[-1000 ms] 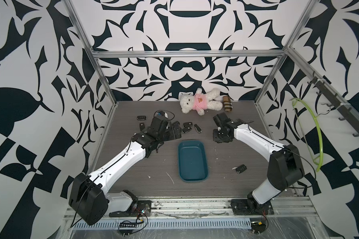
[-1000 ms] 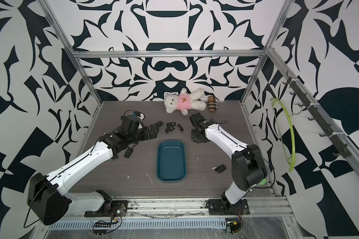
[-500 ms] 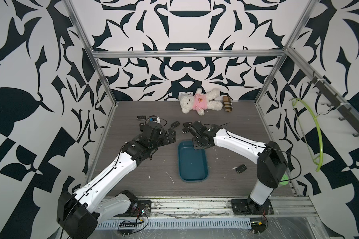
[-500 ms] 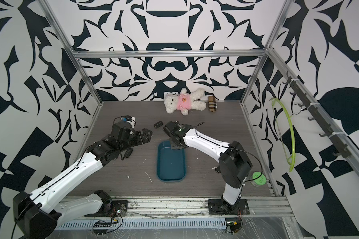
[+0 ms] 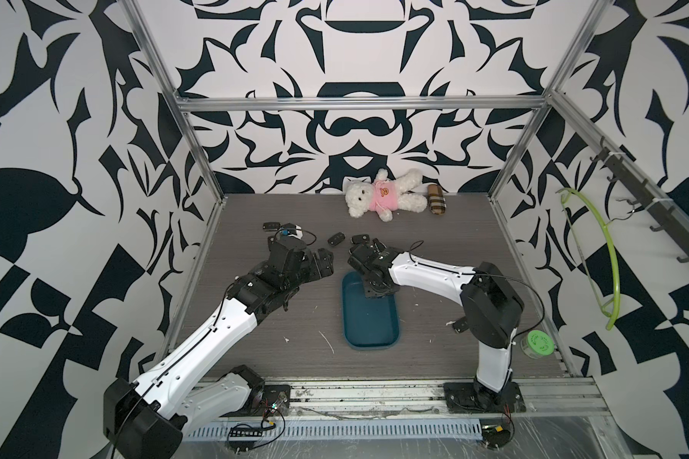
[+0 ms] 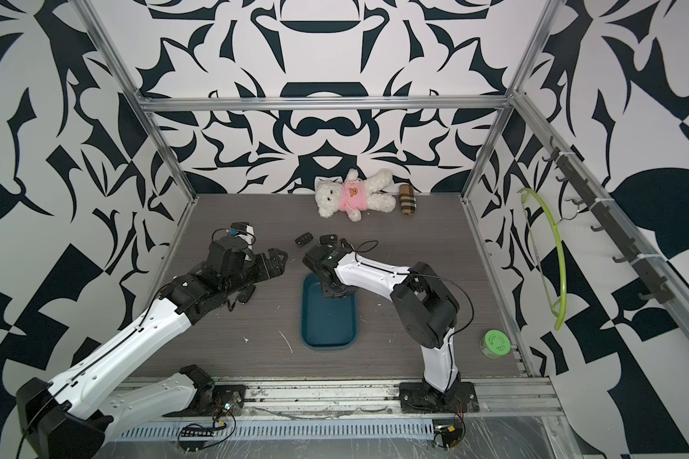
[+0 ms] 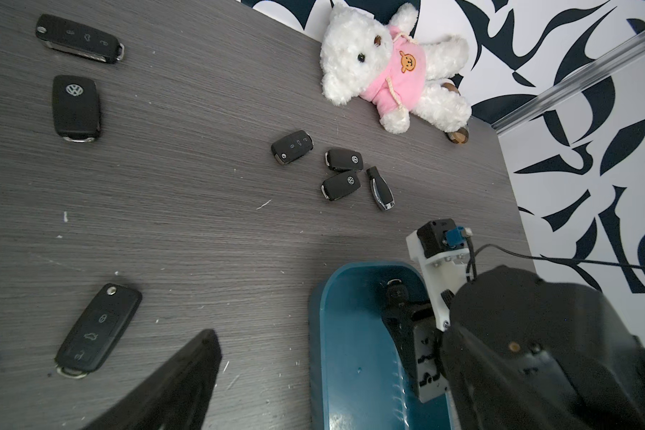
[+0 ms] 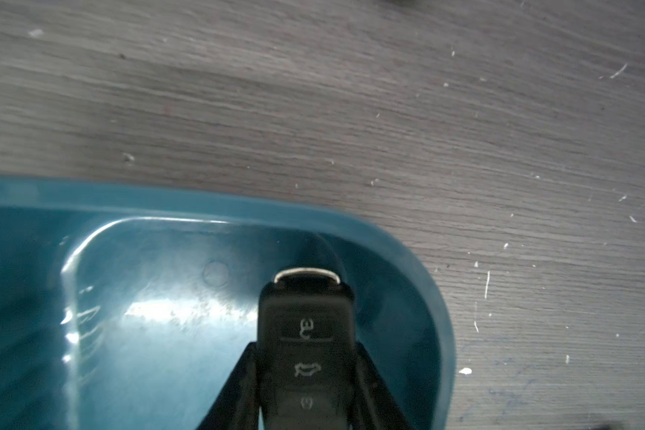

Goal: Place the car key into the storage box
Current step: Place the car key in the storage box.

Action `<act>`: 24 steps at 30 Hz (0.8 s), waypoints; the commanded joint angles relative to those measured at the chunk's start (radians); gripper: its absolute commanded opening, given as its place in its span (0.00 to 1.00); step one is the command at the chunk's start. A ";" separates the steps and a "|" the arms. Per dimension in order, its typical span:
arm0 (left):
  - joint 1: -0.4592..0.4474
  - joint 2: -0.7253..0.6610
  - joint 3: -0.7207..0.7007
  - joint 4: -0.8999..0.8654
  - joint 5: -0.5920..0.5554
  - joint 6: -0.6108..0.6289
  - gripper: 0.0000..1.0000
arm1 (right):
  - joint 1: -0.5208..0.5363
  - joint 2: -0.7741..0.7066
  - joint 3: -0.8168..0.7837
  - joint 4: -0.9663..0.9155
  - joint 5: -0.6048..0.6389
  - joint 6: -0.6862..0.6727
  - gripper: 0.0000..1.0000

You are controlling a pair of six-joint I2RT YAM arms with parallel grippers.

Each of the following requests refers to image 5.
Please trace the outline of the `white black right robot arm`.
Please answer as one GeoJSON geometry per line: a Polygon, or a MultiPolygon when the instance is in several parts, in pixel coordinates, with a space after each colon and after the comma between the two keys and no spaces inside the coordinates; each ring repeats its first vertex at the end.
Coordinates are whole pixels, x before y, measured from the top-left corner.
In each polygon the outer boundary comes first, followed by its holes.
{"type": "Polygon", "coordinates": [[[462,307],[463,316],[453,328],[471,332],[478,341],[478,369],[470,386],[447,391],[450,409],[503,414],[521,410],[518,384],[512,381],[512,358],[524,302],[495,265],[439,263],[377,239],[353,246],[348,264],[361,275],[371,298],[411,287],[462,307]]]}

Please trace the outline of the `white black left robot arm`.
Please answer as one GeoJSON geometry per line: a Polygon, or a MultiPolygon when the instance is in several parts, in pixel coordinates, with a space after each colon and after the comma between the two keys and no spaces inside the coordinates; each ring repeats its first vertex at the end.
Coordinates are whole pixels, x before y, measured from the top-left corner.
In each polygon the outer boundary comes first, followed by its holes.
{"type": "Polygon", "coordinates": [[[305,283],[334,273],[333,254],[311,250],[304,229],[271,236],[268,258],[237,277],[220,304],[170,355],[132,382],[118,378],[103,396],[103,431],[124,458],[170,458],[185,436],[243,409],[263,388],[255,371],[238,366],[215,384],[197,384],[266,317],[285,309],[305,283]]]}

